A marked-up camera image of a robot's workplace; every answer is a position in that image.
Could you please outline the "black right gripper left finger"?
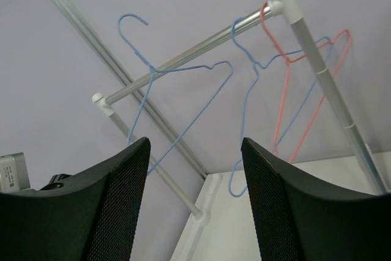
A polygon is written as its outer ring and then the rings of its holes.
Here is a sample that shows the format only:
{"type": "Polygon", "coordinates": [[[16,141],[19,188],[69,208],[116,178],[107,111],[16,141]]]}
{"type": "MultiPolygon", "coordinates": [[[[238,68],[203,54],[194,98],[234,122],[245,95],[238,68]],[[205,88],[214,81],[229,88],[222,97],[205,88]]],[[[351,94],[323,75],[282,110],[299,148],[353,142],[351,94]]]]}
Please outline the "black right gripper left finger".
{"type": "Polygon", "coordinates": [[[138,139],[72,175],[69,190],[1,194],[1,259],[129,260],[150,149],[138,139]]]}

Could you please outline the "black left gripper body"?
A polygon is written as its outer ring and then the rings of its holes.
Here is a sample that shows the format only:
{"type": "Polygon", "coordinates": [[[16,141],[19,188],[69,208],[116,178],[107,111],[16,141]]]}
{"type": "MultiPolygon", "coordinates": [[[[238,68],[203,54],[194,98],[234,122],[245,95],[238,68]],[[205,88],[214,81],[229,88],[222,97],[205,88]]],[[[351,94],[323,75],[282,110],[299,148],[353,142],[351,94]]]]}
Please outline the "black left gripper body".
{"type": "Polygon", "coordinates": [[[70,174],[56,174],[51,177],[49,183],[45,185],[41,190],[69,190],[68,178],[72,178],[70,174]]]}

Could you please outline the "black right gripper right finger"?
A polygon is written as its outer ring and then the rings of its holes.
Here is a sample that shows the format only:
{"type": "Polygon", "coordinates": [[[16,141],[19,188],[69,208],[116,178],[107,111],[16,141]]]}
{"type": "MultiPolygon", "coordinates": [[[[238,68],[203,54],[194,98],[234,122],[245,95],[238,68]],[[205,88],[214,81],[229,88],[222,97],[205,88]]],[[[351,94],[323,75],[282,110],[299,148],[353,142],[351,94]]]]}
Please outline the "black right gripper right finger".
{"type": "Polygon", "coordinates": [[[241,145],[262,260],[389,260],[390,194],[347,189],[241,145]]]}

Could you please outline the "pink wire hanger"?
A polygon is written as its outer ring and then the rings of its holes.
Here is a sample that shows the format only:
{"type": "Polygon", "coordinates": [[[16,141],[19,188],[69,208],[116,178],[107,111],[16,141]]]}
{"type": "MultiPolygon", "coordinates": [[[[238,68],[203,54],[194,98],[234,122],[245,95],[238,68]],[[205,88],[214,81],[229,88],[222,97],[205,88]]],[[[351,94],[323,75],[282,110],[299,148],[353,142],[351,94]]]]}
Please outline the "pink wire hanger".
{"type": "MultiPolygon", "coordinates": [[[[265,2],[261,8],[260,8],[260,24],[265,32],[265,34],[268,36],[268,38],[270,39],[270,41],[272,42],[272,44],[274,45],[275,49],[277,50],[278,54],[283,58],[284,60],[284,63],[286,65],[286,70],[285,70],[285,77],[284,77],[284,83],[283,83],[283,90],[282,90],[282,96],[281,96],[281,99],[280,99],[280,104],[279,104],[279,112],[278,112],[278,116],[277,116],[277,122],[276,122],[276,127],[275,127],[275,130],[274,130],[274,138],[273,138],[273,154],[277,155],[278,154],[278,144],[279,144],[279,138],[277,137],[277,135],[279,134],[279,130],[280,130],[280,123],[281,123],[281,120],[282,120],[282,116],[283,116],[283,110],[284,110],[284,106],[285,106],[285,100],[286,100],[286,97],[287,97],[287,90],[288,90],[288,86],[289,86],[289,80],[290,80],[290,66],[291,64],[307,57],[306,54],[303,54],[302,56],[299,56],[297,57],[296,59],[293,59],[291,60],[289,57],[288,57],[288,53],[286,53],[282,47],[280,46],[280,44],[278,43],[278,41],[274,38],[273,34],[270,32],[270,30],[268,29],[268,27],[265,25],[265,17],[263,16],[263,11],[264,9],[266,8],[266,6],[268,6],[269,3],[268,2],[265,2]]],[[[334,69],[334,72],[332,73],[332,77],[335,78],[337,76],[337,73],[339,71],[339,69],[341,68],[343,62],[345,61],[345,57],[351,47],[351,44],[352,44],[352,36],[351,36],[351,32],[349,29],[344,29],[342,31],[340,31],[332,40],[327,40],[325,41],[324,43],[322,43],[321,45],[318,46],[318,48],[322,48],[326,45],[330,45],[331,47],[333,47],[336,42],[338,41],[338,39],[342,36],[342,35],[346,35],[346,45],[344,47],[344,50],[343,52],[341,53],[341,56],[337,62],[337,65],[336,65],[336,68],[334,69]]],[[[320,107],[321,105],[323,104],[323,101],[325,99],[326,95],[323,94],[323,96],[321,97],[321,100],[319,101],[317,107],[315,108],[303,134],[301,135],[300,139],[299,139],[299,142],[298,144],[296,145],[293,153],[291,154],[288,162],[289,163],[292,163],[294,158],[296,157],[297,153],[299,152],[300,148],[301,148],[301,145],[303,144],[304,140],[305,140],[305,137],[307,136],[314,120],[315,120],[315,117],[317,116],[318,114],[318,111],[320,110],[320,107]]]]}

